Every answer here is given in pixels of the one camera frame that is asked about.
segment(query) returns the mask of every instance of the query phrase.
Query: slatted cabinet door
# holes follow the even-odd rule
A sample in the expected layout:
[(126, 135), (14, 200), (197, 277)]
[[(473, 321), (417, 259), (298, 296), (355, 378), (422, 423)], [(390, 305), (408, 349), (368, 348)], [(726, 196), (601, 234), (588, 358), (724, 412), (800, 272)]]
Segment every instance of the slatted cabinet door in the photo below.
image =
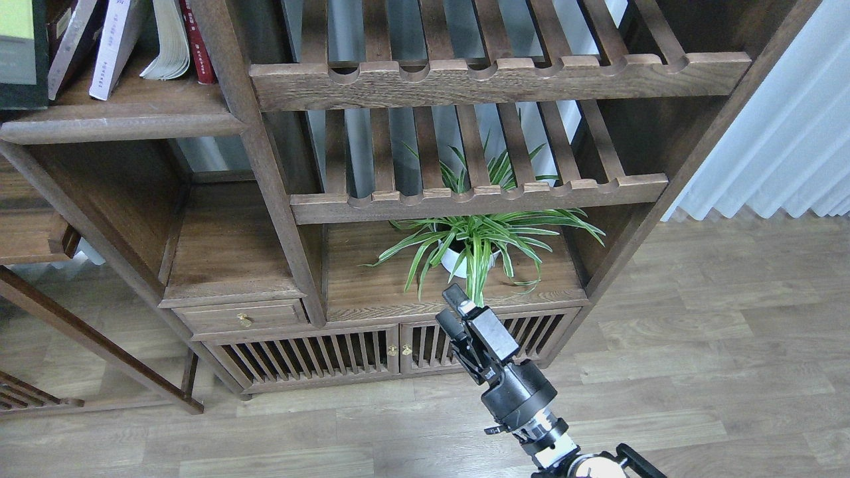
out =
[[(499, 316), (505, 328), (519, 344), (516, 358), (541, 360), (547, 358), (563, 330), (578, 314), (579, 308), (542, 312), (529, 316), (528, 312)], [(451, 344), (436, 321), (401, 324), (402, 373), (439, 373), (460, 368)]]
[(372, 381), (399, 373), (395, 324), (207, 342), (207, 348), (246, 394)]

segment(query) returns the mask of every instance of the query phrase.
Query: spider plant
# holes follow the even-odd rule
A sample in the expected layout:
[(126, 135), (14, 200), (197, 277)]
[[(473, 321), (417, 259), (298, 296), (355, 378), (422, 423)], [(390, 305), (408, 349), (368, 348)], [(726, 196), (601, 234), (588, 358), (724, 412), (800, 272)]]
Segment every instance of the spider plant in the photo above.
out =
[[(488, 135), (484, 143), (485, 151), (489, 140), (490, 136)], [(537, 146), (529, 153), (530, 158), (534, 158), (542, 147), (543, 145)], [(450, 146), (450, 148), (461, 161), (462, 166), (460, 171), (455, 172), (441, 162), (440, 168), (443, 175), (443, 183), (456, 193), (464, 192), (468, 188), (466, 158), (456, 147)], [(409, 146), (407, 146), (407, 149), (418, 158), (416, 151)], [(491, 184), (501, 185), (506, 190), (517, 187), (507, 149), (487, 162), (487, 170), (490, 175)], [(538, 180), (557, 178), (557, 176), (549, 175), (537, 176)], [(475, 304), (484, 305), (484, 284), (491, 267), (490, 257), (494, 252), (501, 254), (505, 276), (511, 280), (514, 278), (512, 251), (514, 253), (519, 251), (534, 262), (537, 270), (537, 278), (535, 280), (513, 282), (514, 285), (527, 287), (522, 293), (529, 293), (534, 290), (534, 287), (541, 279), (540, 264), (542, 260), (536, 248), (549, 252), (552, 251), (552, 248), (545, 242), (534, 236), (556, 236), (558, 234), (555, 230), (542, 226), (568, 226), (586, 230), (597, 241), (602, 243), (601, 236), (604, 236), (605, 233), (581, 218), (586, 216), (581, 209), (572, 208), (389, 221), (390, 224), (399, 230), (410, 230), (412, 232), (391, 248), (381, 253), (377, 258), (377, 262), (367, 264), (367, 266), (378, 266), (401, 250), (416, 247), (416, 253), (411, 261), (411, 268), (407, 274), (404, 290), (407, 292), (410, 289), (413, 280), (418, 275), (418, 297), (421, 300), (422, 284), (425, 282), (425, 275), (440, 263), (449, 248), (455, 250), (456, 245), (462, 245), (462, 250), (456, 250), (460, 254), (460, 257), (454, 264), (454, 268), (450, 270), (449, 281), (456, 275), (458, 268), (465, 260), (467, 296)]]

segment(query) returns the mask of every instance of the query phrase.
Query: red book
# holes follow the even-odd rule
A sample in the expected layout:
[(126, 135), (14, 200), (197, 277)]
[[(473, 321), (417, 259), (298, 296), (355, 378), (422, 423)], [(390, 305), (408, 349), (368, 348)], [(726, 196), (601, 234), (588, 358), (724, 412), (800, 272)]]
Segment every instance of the red book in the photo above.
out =
[(189, 35), (189, 50), (191, 50), (192, 59), (195, 60), (198, 83), (211, 85), (215, 83), (215, 72), (213, 71), (213, 64), (210, 62), (210, 55), (207, 52), (207, 45), (204, 44), (201, 31), (198, 30), (198, 24), (195, 23), (190, 0), (180, 0), (180, 9), (183, 11), (183, 22), (186, 24), (186, 33)]

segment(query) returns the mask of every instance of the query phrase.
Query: brass knob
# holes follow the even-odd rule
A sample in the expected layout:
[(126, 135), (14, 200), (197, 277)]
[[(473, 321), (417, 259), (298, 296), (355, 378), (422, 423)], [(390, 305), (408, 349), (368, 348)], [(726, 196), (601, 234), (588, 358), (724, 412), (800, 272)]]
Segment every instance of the brass knob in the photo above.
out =
[(239, 323), (244, 328), (249, 328), (251, 324), (254, 323), (254, 320), (251, 317), (246, 316), (245, 314), (236, 314), (236, 318), (239, 319)]

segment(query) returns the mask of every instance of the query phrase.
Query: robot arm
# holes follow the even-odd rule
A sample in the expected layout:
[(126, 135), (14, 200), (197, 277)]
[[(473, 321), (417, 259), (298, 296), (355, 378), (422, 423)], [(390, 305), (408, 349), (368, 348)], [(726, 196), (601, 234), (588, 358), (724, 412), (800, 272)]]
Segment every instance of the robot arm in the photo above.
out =
[(476, 384), (488, 384), (481, 401), (497, 426), (484, 432), (513, 434), (540, 470), (538, 478), (622, 478), (625, 467), (643, 478), (666, 478), (626, 444), (617, 456), (581, 454), (562, 418), (549, 410), (558, 392), (532, 361), (514, 363), (519, 345), (489, 307), (477, 307), (456, 284), (443, 292), (449, 305), (437, 322), (458, 361)]

